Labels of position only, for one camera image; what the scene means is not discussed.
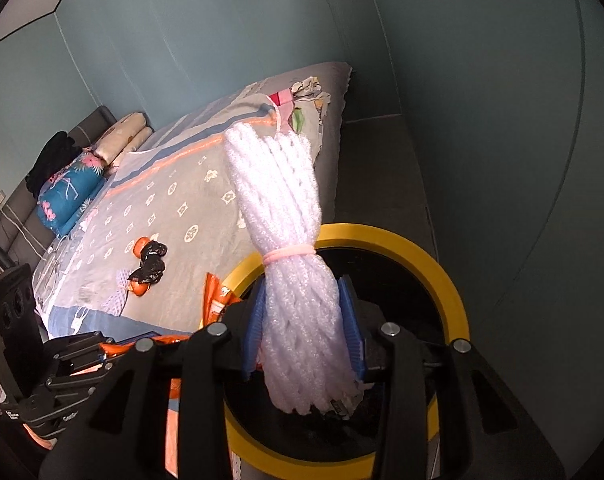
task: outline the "bed sheet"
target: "bed sheet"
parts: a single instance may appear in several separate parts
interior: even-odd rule
[[[240,227],[243,220],[230,181],[221,170],[221,132],[238,118],[259,122],[277,115],[265,94],[309,75],[317,76],[322,90],[331,94],[316,174],[324,219],[332,219],[349,73],[346,64],[322,64],[249,85],[158,130],[139,152],[127,155],[82,218],[90,222],[86,234],[76,227],[34,274],[50,335],[101,330],[119,340],[149,331],[197,330],[204,272],[226,276],[253,251],[246,229]],[[274,127],[272,121],[257,125],[264,134],[272,134]],[[102,305],[116,290],[118,270],[138,265],[130,245],[142,235],[155,235],[168,245],[165,276],[142,298],[131,295],[121,311],[105,310]]]

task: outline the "beige pillow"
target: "beige pillow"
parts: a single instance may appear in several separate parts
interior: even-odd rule
[[[136,152],[140,146],[151,136],[153,130],[148,126],[142,128],[138,134],[133,137],[130,143],[128,143],[124,149],[120,152],[120,154],[115,158],[115,160],[111,163],[112,168],[119,168],[122,163],[122,159],[127,153]]]
[[[111,128],[106,130],[93,153],[107,164],[111,164],[124,147],[130,143],[138,132],[146,126],[144,115],[135,112],[122,117]]]

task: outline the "floor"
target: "floor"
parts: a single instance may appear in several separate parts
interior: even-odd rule
[[[342,126],[335,222],[393,231],[437,259],[420,167],[401,116]],[[439,474],[439,442],[429,443],[428,478]],[[242,464],[242,480],[271,477]]]

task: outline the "blue gripper pad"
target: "blue gripper pad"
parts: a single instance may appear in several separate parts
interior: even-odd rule
[[[245,381],[248,381],[255,371],[258,349],[262,342],[262,321],[264,320],[264,308],[266,306],[266,281],[260,280],[258,286],[260,288],[242,341],[242,376]]]
[[[358,321],[353,309],[353,301],[357,298],[352,297],[351,287],[344,278],[338,280],[338,291],[340,293],[340,309],[342,311],[342,324],[344,326],[344,337],[346,346],[349,350],[349,359],[351,368],[359,380],[363,380],[365,372],[364,364],[364,339],[358,327]]]

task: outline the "black trash bag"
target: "black trash bag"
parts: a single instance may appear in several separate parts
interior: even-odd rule
[[[144,265],[144,262],[149,256],[158,256],[159,258],[162,258],[162,256],[166,254],[167,250],[168,248],[166,245],[151,240],[144,247],[142,247],[142,250],[140,251],[140,260],[142,265]]]
[[[165,268],[160,256],[150,254],[140,265],[140,268],[134,270],[128,278],[132,282],[155,285],[162,278]]]

